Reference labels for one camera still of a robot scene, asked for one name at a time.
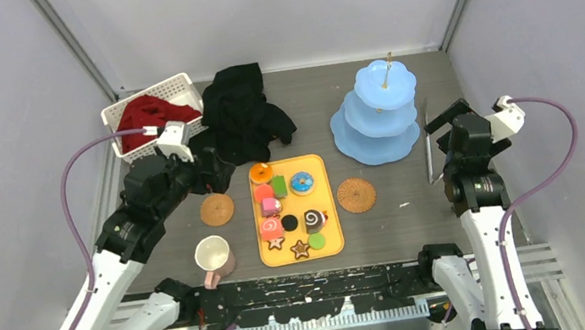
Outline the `metal tongs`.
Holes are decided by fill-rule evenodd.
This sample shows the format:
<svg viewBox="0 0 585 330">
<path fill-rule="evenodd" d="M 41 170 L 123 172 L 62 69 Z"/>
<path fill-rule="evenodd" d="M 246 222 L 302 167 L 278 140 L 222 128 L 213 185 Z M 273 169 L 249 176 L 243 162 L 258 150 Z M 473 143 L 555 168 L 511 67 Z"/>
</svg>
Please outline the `metal tongs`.
<svg viewBox="0 0 585 330">
<path fill-rule="evenodd" d="M 434 168 L 433 168 L 433 156 L 432 156 L 432 149 L 431 149 L 431 136 L 425 130 L 425 126 L 428 125 L 428 99 L 424 97 L 422 100 L 421 105 L 421 112 L 422 112 L 422 130 L 423 130 L 423 137 L 424 137 L 424 150 L 425 150 L 425 158 L 427 163 L 427 170 L 428 170 L 428 182 L 431 185 L 438 183 L 440 177 L 436 177 L 434 175 Z"/>
</svg>

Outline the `green roll cake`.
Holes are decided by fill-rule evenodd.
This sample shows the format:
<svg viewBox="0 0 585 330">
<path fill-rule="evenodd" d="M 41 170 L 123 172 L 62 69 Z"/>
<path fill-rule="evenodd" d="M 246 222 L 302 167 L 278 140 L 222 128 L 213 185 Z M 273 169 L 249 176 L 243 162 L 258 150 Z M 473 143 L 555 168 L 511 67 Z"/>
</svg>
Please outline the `green roll cake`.
<svg viewBox="0 0 585 330">
<path fill-rule="evenodd" d="M 273 189 L 273 196 L 277 199 L 284 199 L 288 194 L 288 186 L 284 176 L 273 176 L 270 180 L 270 186 Z"/>
</svg>

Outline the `blue donut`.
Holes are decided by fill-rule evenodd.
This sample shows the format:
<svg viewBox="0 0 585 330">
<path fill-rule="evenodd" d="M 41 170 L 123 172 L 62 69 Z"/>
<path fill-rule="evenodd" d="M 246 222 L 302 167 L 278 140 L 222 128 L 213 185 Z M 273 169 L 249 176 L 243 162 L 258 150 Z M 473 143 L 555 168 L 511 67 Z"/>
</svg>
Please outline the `blue donut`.
<svg viewBox="0 0 585 330">
<path fill-rule="evenodd" d="M 314 191 L 314 186 L 314 177 L 307 171 L 297 172 L 290 178 L 290 190 L 295 195 L 309 195 Z"/>
</svg>

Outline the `blue three-tier cake stand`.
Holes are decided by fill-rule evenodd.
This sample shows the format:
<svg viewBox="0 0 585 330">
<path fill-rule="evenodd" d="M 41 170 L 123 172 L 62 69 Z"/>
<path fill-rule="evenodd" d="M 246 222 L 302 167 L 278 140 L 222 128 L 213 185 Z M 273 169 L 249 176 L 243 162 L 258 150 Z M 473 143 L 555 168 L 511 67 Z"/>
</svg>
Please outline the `blue three-tier cake stand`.
<svg viewBox="0 0 585 330">
<path fill-rule="evenodd" d="M 329 122 L 336 148 L 369 166 L 404 159 L 420 135 L 416 84 L 416 76 L 391 53 L 359 69 Z"/>
</svg>

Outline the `chocolate swirl roll cake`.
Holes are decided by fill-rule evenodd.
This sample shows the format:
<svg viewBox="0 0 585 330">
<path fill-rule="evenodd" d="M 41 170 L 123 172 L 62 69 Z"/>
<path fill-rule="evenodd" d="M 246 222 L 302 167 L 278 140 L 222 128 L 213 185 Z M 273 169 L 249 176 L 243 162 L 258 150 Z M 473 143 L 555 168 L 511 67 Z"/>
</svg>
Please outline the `chocolate swirl roll cake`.
<svg viewBox="0 0 585 330">
<path fill-rule="evenodd" d="M 327 223 L 328 215 L 316 209 L 305 211 L 304 215 L 305 230 L 308 234 L 320 233 Z"/>
</svg>

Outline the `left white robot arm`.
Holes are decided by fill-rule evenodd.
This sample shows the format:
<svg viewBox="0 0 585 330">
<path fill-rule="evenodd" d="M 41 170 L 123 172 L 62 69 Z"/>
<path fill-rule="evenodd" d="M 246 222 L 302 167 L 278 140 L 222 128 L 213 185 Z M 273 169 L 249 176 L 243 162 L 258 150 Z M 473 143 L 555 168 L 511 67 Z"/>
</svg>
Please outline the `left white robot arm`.
<svg viewBox="0 0 585 330">
<path fill-rule="evenodd" d="M 132 163 L 124 177 L 121 205 L 102 227 L 90 260 L 83 293 L 59 330 L 107 330 L 126 291 L 165 234 L 165 221 L 189 194 L 224 193 L 235 171 L 205 148 L 189 162 L 161 154 Z M 148 301 L 117 330 L 188 327 L 198 317 L 193 289 L 171 278 L 161 281 Z"/>
</svg>

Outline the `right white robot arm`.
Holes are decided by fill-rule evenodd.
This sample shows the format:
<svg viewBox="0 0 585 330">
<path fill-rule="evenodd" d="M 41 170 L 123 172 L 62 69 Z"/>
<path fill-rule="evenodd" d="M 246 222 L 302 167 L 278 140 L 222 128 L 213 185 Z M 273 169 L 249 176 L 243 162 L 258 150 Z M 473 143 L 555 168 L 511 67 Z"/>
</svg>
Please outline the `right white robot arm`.
<svg viewBox="0 0 585 330">
<path fill-rule="evenodd" d="M 454 243 L 424 245 L 419 280 L 431 292 L 444 290 L 465 330 L 559 330 L 548 327 L 527 289 L 511 228 L 510 199 L 493 157 L 510 147 L 525 113 L 501 96 L 484 117 L 460 98 L 425 119 L 429 137 L 448 126 L 436 143 L 445 155 L 444 193 L 473 250 L 478 275 Z"/>
</svg>

